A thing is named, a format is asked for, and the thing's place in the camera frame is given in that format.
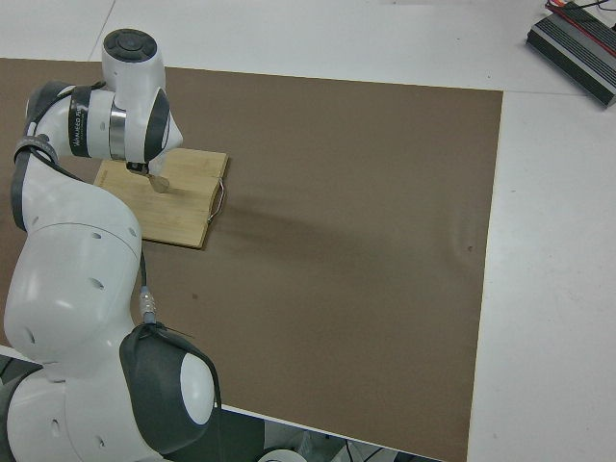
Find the brown paper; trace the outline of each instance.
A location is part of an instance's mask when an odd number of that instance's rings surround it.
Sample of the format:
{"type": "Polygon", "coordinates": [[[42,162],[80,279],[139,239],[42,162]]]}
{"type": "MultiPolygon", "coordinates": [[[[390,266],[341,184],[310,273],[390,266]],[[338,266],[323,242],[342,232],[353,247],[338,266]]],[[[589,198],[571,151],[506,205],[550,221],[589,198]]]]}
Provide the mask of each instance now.
{"type": "MultiPolygon", "coordinates": [[[[27,95],[100,76],[0,60],[2,299],[27,95]]],[[[187,69],[167,92],[184,146],[229,154],[228,199],[207,250],[144,244],[148,282],[225,402],[465,460],[501,93],[187,69]]]]}

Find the silver band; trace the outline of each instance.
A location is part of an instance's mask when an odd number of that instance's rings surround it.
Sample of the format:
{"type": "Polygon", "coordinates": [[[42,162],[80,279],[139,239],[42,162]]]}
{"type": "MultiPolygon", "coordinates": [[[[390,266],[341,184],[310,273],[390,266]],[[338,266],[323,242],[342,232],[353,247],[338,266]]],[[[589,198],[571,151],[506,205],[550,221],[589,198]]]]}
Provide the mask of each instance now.
{"type": "Polygon", "coordinates": [[[116,103],[112,104],[109,115],[109,153],[115,161],[125,161],[124,134],[126,133],[126,111],[122,111],[116,103]]]}

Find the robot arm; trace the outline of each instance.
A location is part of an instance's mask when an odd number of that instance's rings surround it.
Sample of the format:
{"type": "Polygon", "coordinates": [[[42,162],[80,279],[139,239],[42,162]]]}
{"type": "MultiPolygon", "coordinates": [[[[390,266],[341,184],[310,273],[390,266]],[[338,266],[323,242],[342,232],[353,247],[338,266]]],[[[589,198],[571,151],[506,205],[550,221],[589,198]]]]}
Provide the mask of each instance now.
{"type": "Polygon", "coordinates": [[[179,144],[150,39],[128,30],[105,39],[106,52],[114,50],[110,43],[128,48],[104,59],[107,90],[54,82],[29,101],[12,184],[15,222],[28,237],[4,326],[11,345],[42,369],[7,384],[4,410],[0,403],[8,437],[0,439],[0,456],[9,460],[161,460],[203,434],[215,397],[219,408],[216,371],[205,355],[155,320],[132,322],[141,257],[135,216],[57,161],[112,158],[123,146],[127,162],[147,168],[179,144]],[[151,56],[137,60],[138,46],[151,56]],[[118,111],[123,133],[114,128],[118,111]]]}

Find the robot end effector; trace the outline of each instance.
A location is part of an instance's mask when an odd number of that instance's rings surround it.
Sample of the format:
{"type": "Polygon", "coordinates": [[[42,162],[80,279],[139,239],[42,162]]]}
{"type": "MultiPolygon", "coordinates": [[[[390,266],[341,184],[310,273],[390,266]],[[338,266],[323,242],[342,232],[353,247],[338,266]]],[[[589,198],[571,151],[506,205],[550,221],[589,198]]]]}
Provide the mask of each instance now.
{"type": "Polygon", "coordinates": [[[165,153],[183,139],[170,112],[156,41],[132,29],[111,32],[104,40],[102,67],[105,89],[104,83],[56,81],[35,90],[24,135],[46,142],[50,157],[121,160],[136,173],[160,174],[165,153]]]}

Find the white table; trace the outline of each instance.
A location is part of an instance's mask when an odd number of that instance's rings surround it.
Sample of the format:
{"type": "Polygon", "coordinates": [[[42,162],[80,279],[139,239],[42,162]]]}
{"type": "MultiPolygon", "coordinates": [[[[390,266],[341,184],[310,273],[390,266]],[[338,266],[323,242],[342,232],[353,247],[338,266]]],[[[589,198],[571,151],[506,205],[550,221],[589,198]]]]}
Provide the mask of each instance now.
{"type": "Polygon", "coordinates": [[[101,38],[133,27],[171,66],[504,90],[468,460],[612,461],[616,110],[525,47],[545,14],[541,0],[3,0],[0,56],[98,61],[101,38]]]}

